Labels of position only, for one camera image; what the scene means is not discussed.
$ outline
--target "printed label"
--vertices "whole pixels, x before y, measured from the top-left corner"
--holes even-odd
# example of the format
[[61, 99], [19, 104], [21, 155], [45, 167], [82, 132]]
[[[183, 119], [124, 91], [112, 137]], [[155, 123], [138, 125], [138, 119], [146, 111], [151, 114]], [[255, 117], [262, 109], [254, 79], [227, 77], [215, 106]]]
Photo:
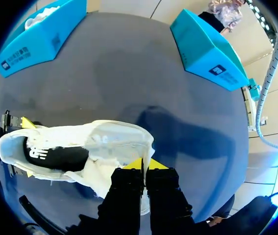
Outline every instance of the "printed label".
[[225, 71], [226, 71], [226, 69], [223, 66], [221, 66], [221, 65], [217, 65], [214, 68], [212, 68], [211, 70], [209, 70], [209, 72], [211, 74], [215, 75], [215, 76], [217, 76], [217, 75], [219, 75], [219, 74], [221, 74], [221, 73], [223, 73]]
[[17, 64], [19, 61], [22, 61], [26, 58], [31, 57], [31, 53], [29, 52], [29, 50], [27, 49], [27, 47], [23, 47], [21, 49], [19, 49], [18, 51], [16, 51], [15, 53], [13, 53], [7, 60], [5, 60], [4, 62], [6, 62], [6, 64], [9, 66], [13, 66], [15, 64]]

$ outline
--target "table surface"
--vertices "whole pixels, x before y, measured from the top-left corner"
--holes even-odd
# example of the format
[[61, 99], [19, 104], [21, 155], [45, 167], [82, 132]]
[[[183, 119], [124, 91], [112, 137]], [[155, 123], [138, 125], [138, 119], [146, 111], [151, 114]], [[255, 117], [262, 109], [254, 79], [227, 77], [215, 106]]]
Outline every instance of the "table surface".
[[[169, 26], [131, 15], [92, 13], [72, 32], [55, 60], [8, 78], [0, 76], [0, 117], [6, 109], [45, 126], [97, 119], [137, 124], [155, 138], [153, 158], [176, 168], [195, 221], [205, 220], [240, 187], [248, 163], [242, 93], [185, 72]], [[77, 183], [8, 176], [7, 202], [24, 216], [26, 195], [64, 228], [79, 214], [97, 217], [102, 199]], [[149, 234], [150, 216], [141, 217]]]

